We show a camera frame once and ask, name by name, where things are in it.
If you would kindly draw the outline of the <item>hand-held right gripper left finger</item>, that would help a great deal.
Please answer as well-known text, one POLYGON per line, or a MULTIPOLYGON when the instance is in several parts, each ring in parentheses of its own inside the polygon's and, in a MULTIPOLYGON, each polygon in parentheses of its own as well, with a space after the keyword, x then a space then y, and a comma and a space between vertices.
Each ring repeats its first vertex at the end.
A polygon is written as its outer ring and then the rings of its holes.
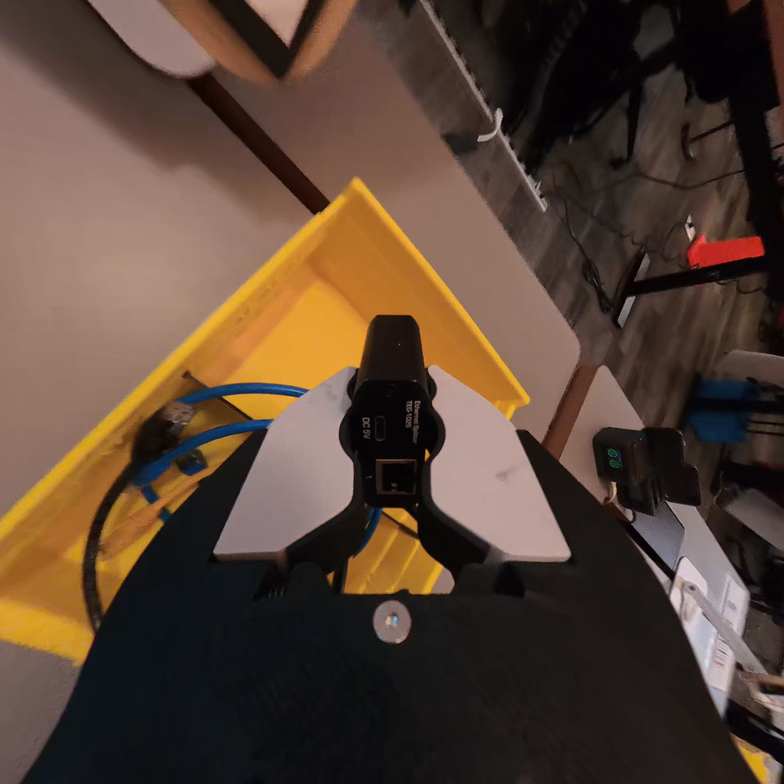
POLYGON ((346 561, 365 534, 356 458, 343 446, 346 367, 269 426, 213 551, 221 561, 346 561))

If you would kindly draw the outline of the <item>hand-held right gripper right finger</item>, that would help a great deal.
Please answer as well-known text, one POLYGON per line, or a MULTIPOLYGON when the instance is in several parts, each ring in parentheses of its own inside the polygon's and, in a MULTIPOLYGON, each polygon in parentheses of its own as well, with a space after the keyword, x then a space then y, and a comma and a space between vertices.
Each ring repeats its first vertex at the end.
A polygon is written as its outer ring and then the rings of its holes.
POLYGON ((515 426, 436 365, 436 438, 423 466, 419 540, 438 562, 566 562, 572 552, 515 426))

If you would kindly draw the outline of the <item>black ethernet splitter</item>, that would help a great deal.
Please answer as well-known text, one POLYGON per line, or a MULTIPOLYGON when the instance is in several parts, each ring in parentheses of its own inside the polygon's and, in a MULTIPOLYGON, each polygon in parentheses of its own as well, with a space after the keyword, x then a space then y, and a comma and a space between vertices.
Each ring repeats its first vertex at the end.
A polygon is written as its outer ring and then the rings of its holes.
POLYGON ((412 316, 377 315, 367 329, 347 386, 341 445, 354 461, 366 505, 414 510, 423 496, 426 461, 444 434, 434 410, 437 386, 412 316))

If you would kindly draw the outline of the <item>yellow plastic bin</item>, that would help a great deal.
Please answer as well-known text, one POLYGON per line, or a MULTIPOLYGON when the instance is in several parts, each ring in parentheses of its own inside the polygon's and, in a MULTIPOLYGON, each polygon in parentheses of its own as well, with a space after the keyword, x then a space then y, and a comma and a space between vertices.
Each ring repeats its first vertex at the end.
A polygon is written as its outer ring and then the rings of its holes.
POLYGON ((426 365, 508 419, 530 403, 446 283, 354 178, 5 514, 2 642, 84 662, 93 642, 81 577, 89 523, 145 419, 196 382, 315 387, 358 366, 379 314, 416 319, 426 365))

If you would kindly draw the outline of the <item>grey desk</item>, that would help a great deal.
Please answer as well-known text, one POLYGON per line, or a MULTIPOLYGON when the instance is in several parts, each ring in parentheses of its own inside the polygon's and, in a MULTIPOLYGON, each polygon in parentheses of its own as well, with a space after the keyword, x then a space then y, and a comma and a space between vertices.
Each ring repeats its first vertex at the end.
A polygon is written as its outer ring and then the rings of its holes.
MULTIPOLYGON (((545 439, 546 448, 598 500, 607 493, 597 475, 593 436, 604 427, 641 429, 643 422, 605 366, 579 367, 563 396, 545 439)), ((742 580, 698 508, 670 504, 684 528, 682 556, 706 580, 710 601, 720 608, 726 579, 745 589, 742 580)))
MULTIPOLYGON (((364 9, 304 82, 221 81, 328 200, 359 177, 531 397, 579 341, 364 9)), ((309 220, 184 84, 84 2, 2 2, 2 512, 309 220)))

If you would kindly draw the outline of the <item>black device with green display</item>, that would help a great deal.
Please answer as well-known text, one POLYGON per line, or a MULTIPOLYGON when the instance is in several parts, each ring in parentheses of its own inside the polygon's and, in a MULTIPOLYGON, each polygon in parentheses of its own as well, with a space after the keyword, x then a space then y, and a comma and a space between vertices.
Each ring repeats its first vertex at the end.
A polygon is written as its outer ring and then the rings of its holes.
POLYGON ((699 471, 685 458, 680 430, 605 427, 593 436, 593 455, 600 479, 615 486, 619 504, 653 517, 664 503, 699 507, 699 471))

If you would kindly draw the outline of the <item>stack of papers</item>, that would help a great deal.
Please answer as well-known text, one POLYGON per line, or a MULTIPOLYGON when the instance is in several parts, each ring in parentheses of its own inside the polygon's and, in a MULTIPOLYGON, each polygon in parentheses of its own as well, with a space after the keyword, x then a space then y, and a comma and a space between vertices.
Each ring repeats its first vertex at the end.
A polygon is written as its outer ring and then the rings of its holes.
POLYGON ((686 583, 695 586, 738 634, 744 631, 746 624, 749 592, 734 574, 728 573, 720 574, 717 587, 711 587, 707 578, 684 556, 677 561, 669 591, 670 602, 691 644, 706 686, 723 716, 735 677, 734 652, 695 599, 683 592, 686 583))

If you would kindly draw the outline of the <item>red object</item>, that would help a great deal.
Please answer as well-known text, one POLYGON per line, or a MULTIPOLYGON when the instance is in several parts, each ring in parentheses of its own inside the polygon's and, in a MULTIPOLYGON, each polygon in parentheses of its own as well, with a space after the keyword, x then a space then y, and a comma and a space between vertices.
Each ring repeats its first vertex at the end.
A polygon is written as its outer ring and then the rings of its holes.
POLYGON ((691 242, 687 251, 691 270, 716 267, 764 255, 764 245, 758 236, 709 241, 704 234, 700 234, 691 242))

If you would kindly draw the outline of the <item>board stand base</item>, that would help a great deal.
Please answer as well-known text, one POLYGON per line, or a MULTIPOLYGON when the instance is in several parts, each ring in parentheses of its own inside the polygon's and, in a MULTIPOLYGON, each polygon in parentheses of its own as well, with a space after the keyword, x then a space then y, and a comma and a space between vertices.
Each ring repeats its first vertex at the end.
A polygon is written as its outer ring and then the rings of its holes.
POLYGON ((158 1, 89 1, 88 4, 140 60, 167 76, 204 76, 216 61, 158 1))

